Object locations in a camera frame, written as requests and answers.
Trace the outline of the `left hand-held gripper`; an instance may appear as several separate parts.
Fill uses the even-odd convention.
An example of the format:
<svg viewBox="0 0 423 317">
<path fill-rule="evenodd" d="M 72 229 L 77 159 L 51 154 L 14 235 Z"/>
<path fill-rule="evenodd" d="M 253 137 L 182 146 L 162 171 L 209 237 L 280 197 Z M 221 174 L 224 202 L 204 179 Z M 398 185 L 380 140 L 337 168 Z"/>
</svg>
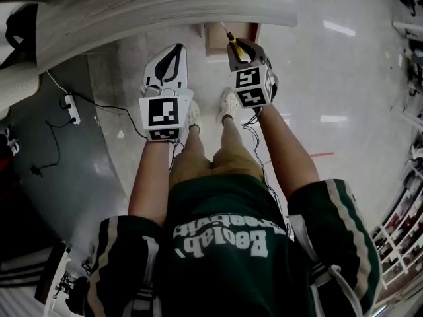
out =
<svg viewBox="0 0 423 317">
<path fill-rule="evenodd" d="M 183 44 L 167 46 L 147 62 L 141 93 L 139 109 L 147 139 L 180 139 L 194 95 L 188 88 L 187 51 Z"/>
</svg>

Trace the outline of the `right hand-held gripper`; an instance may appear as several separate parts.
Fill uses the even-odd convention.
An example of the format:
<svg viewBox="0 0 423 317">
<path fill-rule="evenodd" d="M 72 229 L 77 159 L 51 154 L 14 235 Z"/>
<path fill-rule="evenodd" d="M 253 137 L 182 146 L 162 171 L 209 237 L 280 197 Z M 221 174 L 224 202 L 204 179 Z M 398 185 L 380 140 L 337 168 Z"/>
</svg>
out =
<svg viewBox="0 0 423 317">
<path fill-rule="evenodd" d="M 279 80 L 263 48 L 248 39 L 230 37 L 227 45 L 232 90 L 242 108 L 270 105 Z"/>
</svg>

